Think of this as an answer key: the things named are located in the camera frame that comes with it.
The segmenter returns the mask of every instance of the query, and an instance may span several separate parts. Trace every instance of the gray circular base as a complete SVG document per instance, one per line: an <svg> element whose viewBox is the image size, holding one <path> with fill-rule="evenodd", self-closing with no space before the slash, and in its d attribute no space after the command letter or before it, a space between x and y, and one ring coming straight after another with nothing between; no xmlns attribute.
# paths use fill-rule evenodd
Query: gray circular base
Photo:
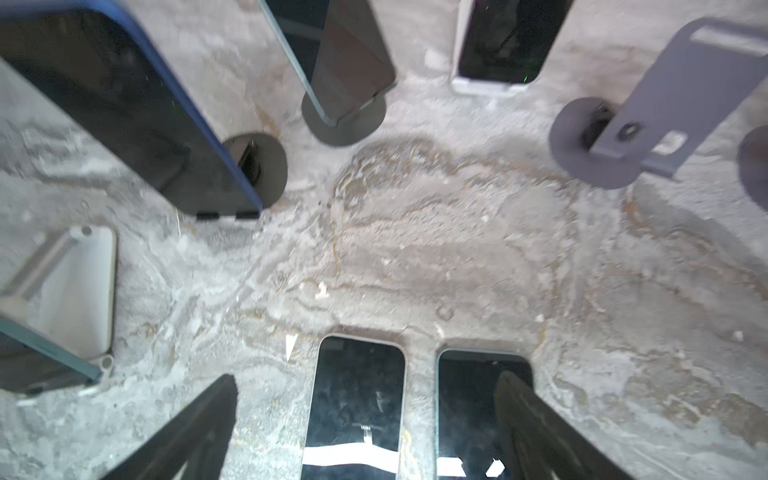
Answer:
<svg viewBox="0 0 768 480"><path fill-rule="evenodd" d="M755 128L744 137L737 159L746 194L768 210L768 125Z"/></svg>
<svg viewBox="0 0 768 480"><path fill-rule="evenodd" d="M320 118L315 105L306 94L301 101L301 113L306 126L318 140L332 147L345 147L356 144L379 128L386 116L386 101L383 94L376 95L370 104L357 114L343 118L335 127Z"/></svg>
<svg viewBox="0 0 768 480"><path fill-rule="evenodd" d="M232 160L240 163L263 208L272 207L288 182L288 159L283 145L275 137L262 133L237 135L226 139L223 145L233 155Z"/></svg>
<svg viewBox="0 0 768 480"><path fill-rule="evenodd" d="M593 187L613 190L633 183L643 172L639 162L621 161L591 154L585 132L594 130L605 102L600 98L579 98L565 105L549 131L552 157L573 177ZM592 140L600 131L590 132Z"/></svg>

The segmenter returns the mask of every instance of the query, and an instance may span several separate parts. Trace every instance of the smartphone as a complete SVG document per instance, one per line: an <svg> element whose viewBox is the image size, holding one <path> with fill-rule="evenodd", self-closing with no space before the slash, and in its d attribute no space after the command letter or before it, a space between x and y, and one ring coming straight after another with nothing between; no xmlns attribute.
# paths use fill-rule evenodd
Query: smartphone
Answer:
<svg viewBox="0 0 768 480"><path fill-rule="evenodd" d="M437 359L438 478L506 478L494 393L504 372L533 389L531 364L510 353L445 349Z"/></svg>
<svg viewBox="0 0 768 480"><path fill-rule="evenodd" d="M395 480L406 358L395 344L320 343L301 480Z"/></svg>
<svg viewBox="0 0 768 480"><path fill-rule="evenodd" d="M451 86L512 96L535 80L572 0L462 0Z"/></svg>
<svg viewBox="0 0 768 480"><path fill-rule="evenodd" d="M0 57L184 213L261 211L253 185L119 4L3 2Z"/></svg>
<svg viewBox="0 0 768 480"><path fill-rule="evenodd" d="M367 0L260 0L320 117L357 113L395 83L395 67Z"/></svg>

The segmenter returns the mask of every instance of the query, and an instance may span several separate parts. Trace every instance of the white smartphone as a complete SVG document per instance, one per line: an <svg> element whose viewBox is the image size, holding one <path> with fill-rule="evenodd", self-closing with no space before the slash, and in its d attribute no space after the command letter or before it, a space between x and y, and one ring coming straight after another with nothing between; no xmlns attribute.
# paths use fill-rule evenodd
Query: white smartphone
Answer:
<svg viewBox="0 0 768 480"><path fill-rule="evenodd" d="M541 71L572 0L462 0L451 87L459 94L511 97Z"/></svg>
<svg viewBox="0 0 768 480"><path fill-rule="evenodd" d="M301 480L396 480L406 356L393 343L320 343Z"/></svg>

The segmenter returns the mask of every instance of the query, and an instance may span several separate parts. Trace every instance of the black smartphone screen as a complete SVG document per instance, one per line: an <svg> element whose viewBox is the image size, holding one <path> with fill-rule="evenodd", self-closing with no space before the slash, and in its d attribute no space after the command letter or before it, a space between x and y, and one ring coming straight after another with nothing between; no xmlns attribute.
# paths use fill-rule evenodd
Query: black smartphone screen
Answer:
<svg viewBox="0 0 768 480"><path fill-rule="evenodd" d="M533 388L531 365L505 353L446 350L438 358L438 478L516 478L502 461L494 392L502 372Z"/></svg>
<svg viewBox="0 0 768 480"><path fill-rule="evenodd" d="M259 211L213 132L112 18L74 8L0 19L0 57L184 213Z"/></svg>
<svg viewBox="0 0 768 480"><path fill-rule="evenodd" d="M395 82L367 0L263 0L325 116L335 124Z"/></svg>
<svg viewBox="0 0 768 480"><path fill-rule="evenodd" d="M459 75L524 84L538 76L572 0L475 0Z"/></svg>
<svg viewBox="0 0 768 480"><path fill-rule="evenodd" d="M339 336L320 344L302 480L395 480L406 358Z"/></svg>

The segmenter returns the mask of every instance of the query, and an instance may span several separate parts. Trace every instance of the white triangle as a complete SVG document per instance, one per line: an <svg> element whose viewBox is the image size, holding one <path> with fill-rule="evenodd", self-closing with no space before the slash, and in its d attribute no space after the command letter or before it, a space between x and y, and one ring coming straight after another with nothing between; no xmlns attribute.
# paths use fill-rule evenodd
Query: white triangle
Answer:
<svg viewBox="0 0 768 480"><path fill-rule="evenodd" d="M297 338L299 338L298 335L286 334L286 362L290 360L290 354L293 351L293 346L296 345Z"/></svg>

